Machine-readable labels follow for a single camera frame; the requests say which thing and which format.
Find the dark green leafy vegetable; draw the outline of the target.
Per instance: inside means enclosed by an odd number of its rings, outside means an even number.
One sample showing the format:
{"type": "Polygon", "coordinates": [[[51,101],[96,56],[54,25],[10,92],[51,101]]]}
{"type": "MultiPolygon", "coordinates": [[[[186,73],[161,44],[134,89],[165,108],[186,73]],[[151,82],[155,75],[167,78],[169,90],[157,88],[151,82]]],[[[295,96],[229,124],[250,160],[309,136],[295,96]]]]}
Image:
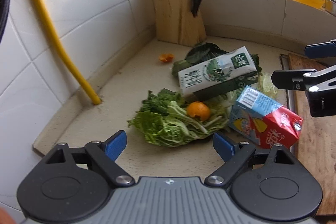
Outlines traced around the dark green leafy vegetable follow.
{"type": "Polygon", "coordinates": [[[184,60],[173,63],[171,74],[174,78],[178,78],[178,72],[183,69],[192,67],[193,65],[202,63],[209,59],[228,53],[214,43],[197,43],[186,55],[184,60]]]}

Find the wooden knife block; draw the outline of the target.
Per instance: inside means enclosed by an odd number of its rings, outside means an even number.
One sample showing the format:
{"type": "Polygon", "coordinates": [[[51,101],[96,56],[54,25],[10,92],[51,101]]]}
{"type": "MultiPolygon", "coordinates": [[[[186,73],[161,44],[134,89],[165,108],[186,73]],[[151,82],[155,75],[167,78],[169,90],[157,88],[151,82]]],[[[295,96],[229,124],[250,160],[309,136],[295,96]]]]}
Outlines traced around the wooden knife block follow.
{"type": "Polygon", "coordinates": [[[206,40],[202,15],[193,16],[193,0],[154,0],[157,39],[192,47],[206,40]]]}

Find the red blue iced tea carton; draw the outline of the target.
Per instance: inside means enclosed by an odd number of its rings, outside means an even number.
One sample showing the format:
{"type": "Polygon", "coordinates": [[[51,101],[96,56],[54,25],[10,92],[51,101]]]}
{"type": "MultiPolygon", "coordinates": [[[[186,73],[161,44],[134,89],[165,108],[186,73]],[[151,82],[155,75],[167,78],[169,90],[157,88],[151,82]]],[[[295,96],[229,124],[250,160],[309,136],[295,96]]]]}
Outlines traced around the red blue iced tea carton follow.
{"type": "Polygon", "coordinates": [[[303,119],[250,86],[244,88],[230,113],[229,127],[261,148],[276,143],[290,148],[300,136],[303,119]]]}

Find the large orange peel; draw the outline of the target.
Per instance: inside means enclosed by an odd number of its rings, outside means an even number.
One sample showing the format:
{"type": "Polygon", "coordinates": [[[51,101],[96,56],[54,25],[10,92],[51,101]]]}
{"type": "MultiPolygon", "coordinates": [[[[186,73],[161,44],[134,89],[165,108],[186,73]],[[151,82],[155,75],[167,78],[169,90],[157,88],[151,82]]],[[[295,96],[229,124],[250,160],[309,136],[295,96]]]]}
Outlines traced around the large orange peel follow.
{"type": "Polygon", "coordinates": [[[210,108],[203,102],[195,101],[187,106],[187,115],[202,122],[209,120],[211,116],[210,108]]]}

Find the small orange peel piece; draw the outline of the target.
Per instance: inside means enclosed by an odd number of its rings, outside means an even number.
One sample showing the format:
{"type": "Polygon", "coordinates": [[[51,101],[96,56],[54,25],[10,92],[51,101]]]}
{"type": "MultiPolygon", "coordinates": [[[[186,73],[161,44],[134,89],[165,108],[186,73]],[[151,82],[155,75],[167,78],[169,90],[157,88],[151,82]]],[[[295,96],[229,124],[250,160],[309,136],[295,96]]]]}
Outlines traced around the small orange peel piece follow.
{"type": "Polygon", "coordinates": [[[174,59],[174,55],[171,53],[165,53],[159,56],[159,61],[162,63],[171,63],[173,59],[174,59]]]}

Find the green napa cabbage leaves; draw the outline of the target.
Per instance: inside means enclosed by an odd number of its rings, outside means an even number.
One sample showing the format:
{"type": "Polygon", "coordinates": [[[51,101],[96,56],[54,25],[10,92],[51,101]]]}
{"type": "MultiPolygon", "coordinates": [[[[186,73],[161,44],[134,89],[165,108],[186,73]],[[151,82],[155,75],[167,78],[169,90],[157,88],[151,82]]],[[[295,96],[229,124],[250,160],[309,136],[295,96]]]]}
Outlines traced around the green napa cabbage leaves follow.
{"type": "Polygon", "coordinates": [[[236,92],[229,92],[203,101],[209,108],[210,117],[201,121],[199,116],[191,117],[187,114],[187,108],[191,104],[178,92],[162,89],[154,94],[148,91],[142,106],[127,123],[129,127],[133,126],[141,132],[149,144],[178,147],[206,139],[225,129],[236,98],[236,92]]]}

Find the pale yellow cabbage leaf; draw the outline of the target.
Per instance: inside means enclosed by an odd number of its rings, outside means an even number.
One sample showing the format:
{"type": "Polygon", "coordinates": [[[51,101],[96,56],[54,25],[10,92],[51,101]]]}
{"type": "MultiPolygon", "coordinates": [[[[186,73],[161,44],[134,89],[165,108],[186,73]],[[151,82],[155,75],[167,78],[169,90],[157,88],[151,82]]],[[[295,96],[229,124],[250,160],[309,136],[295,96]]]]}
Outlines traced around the pale yellow cabbage leaf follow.
{"type": "Polygon", "coordinates": [[[257,90],[262,92],[266,96],[275,99],[277,95],[278,88],[274,86],[271,80],[271,75],[269,73],[262,73],[259,75],[257,90]]]}

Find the wooden cutting board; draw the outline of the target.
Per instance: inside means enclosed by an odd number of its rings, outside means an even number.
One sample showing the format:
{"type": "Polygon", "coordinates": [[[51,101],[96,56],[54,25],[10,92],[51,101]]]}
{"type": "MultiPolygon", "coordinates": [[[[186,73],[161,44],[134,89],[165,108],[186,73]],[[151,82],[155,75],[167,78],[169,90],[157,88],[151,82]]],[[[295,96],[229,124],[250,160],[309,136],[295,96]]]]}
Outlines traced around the wooden cutting board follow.
{"type": "Polygon", "coordinates": [[[295,91],[295,110],[303,118],[297,158],[323,190],[318,215],[335,215],[335,116],[313,118],[306,95],[295,91]]]}

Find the green white milk carton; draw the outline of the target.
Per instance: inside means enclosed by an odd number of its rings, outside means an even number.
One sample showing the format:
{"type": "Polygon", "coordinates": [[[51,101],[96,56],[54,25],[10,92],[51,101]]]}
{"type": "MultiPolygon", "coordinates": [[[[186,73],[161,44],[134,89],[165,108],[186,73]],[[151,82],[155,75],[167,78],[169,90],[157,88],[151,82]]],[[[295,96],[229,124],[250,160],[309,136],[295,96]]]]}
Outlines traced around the green white milk carton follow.
{"type": "Polygon", "coordinates": [[[258,77],[256,65],[246,47],[178,72],[181,95],[200,101],[255,84],[258,77]]]}

